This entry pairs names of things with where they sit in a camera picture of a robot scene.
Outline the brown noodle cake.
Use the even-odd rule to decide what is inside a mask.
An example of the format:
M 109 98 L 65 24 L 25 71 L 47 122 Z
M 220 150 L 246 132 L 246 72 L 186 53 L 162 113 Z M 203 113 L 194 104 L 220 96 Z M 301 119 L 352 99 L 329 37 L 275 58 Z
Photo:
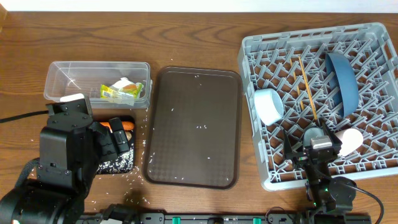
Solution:
M 127 140 L 130 141 L 132 139 L 132 134 L 129 131 L 126 131 Z

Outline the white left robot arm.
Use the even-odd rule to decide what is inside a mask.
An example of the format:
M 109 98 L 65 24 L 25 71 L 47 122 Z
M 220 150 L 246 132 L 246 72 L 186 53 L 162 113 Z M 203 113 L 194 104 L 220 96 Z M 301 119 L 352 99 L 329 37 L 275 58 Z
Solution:
M 93 120 L 86 99 L 47 105 L 40 156 L 29 161 L 1 199 L 1 223 L 75 223 L 103 162 L 129 152 L 119 118 Z

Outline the orange carrot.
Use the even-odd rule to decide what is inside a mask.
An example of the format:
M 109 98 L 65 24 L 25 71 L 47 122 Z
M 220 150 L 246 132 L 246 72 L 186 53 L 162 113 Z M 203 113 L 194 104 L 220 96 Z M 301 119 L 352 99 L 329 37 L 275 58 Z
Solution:
M 100 122 L 100 124 L 108 127 L 112 131 L 112 128 L 111 128 L 111 125 L 109 122 Z M 125 131 L 130 131 L 130 130 L 134 129 L 134 123 L 130 122 L 130 121 L 123 121 L 122 126 Z

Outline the white tissue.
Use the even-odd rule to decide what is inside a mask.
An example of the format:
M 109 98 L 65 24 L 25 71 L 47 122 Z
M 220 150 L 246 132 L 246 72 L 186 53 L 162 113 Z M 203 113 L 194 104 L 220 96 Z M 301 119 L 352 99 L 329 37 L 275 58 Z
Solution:
M 130 81 L 128 78 L 122 77 L 115 84 L 111 85 L 111 88 L 113 88 L 115 90 L 121 90 L 123 88 L 135 89 L 136 88 L 136 84 L 134 82 Z

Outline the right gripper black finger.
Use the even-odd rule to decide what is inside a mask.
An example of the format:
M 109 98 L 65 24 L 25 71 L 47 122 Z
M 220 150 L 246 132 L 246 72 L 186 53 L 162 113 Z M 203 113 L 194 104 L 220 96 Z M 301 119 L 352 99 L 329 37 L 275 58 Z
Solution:
M 289 137 L 288 137 L 286 131 L 284 131 L 283 134 L 284 134 L 284 140 L 283 140 L 284 153 L 283 153 L 283 157 L 284 157 L 284 159 L 291 159 L 294 156 L 294 152 L 292 150 L 292 146 L 290 144 Z
M 324 133 L 330 138 L 332 147 L 334 149 L 341 149 L 341 140 L 329 129 L 329 127 L 326 125 L 326 122 L 324 121 L 322 121 L 322 128 Z

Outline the light blue plastic cup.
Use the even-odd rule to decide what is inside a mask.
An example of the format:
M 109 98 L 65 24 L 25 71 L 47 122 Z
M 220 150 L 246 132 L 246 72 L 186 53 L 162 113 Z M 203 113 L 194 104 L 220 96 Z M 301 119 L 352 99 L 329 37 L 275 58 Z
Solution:
M 325 134 L 321 128 L 317 127 L 308 128 L 303 135 L 303 146 L 304 147 L 310 146 L 311 145 L 310 141 L 312 138 L 317 138 L 324 135 Z

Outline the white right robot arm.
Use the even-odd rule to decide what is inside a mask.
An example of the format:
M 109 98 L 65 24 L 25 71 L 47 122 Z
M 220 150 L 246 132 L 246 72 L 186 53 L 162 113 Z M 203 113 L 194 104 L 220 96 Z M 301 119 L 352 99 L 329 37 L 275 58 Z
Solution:
M 323 135 L 309 146 L 292 149 L 284 133 L 283 158 L 292 161 L 294 169 L 305 171 L 307 199 L 312 208 L 296 215 L 295 223 L 345 223 L 345 215 L 353 209 L 355 182 L 346 177 L 332 177 L 329 163 L 337 159 L 342 142 L 322 124 Z

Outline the dark blue plate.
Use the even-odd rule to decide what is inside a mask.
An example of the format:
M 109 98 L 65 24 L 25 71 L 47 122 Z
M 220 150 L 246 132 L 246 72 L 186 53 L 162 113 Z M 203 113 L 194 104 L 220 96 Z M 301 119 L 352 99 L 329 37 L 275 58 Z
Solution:
M 354 70 L 349 60 L 342 54 L 327 53 L 325 57 L 326 74 L 333 73 L 330 88 L 338 92 L 332 97 L 336 105 L 342 104 L 338 114 L 344 118 L 355 112 L 359 105 L 359 90 Z

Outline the yellow foil snack wrapper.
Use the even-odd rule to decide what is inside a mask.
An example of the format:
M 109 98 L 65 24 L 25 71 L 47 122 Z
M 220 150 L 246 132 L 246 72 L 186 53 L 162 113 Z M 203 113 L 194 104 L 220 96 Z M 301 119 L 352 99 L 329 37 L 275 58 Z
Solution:
M 136 99 L 141 94 L 144 85 L 142 83 L 129 83 L 122 88 L 101 85 L 100 98 L 109 99 Z

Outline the light blue rice bowl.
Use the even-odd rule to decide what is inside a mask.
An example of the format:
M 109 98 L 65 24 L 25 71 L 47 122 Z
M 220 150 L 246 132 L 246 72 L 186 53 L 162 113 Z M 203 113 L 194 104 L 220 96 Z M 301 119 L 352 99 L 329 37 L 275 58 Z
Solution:
M 254 92 L 254 104 L 260 120 L 270 126 L 284 116 L 284 105 L 279 94 L 273 89 L 261 89 Z

